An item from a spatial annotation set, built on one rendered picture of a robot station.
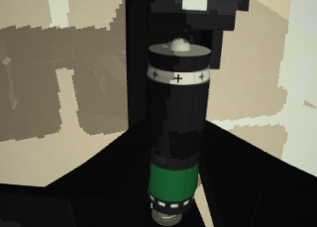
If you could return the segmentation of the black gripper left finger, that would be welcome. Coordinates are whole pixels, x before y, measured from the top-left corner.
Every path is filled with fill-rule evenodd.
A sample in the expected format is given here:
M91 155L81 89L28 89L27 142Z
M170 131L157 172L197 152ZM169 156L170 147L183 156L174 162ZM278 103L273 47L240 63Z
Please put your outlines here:
M142 227L150 178L142 119L52 184L0 183L0 227Z

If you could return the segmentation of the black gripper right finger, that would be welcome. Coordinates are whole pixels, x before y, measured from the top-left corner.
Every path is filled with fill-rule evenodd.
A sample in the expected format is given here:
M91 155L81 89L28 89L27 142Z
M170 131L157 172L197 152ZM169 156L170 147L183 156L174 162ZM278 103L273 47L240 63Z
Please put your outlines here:
M214 227L317 227L317 176L209 120L198 170Z

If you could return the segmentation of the black and green battery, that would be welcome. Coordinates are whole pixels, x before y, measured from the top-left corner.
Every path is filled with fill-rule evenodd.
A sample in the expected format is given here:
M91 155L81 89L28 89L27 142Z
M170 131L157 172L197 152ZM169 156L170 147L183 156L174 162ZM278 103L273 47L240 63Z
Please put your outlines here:
M148 202L165 215L194 203L210 87L211 50L182 38L150 46L147 124L151 127Z

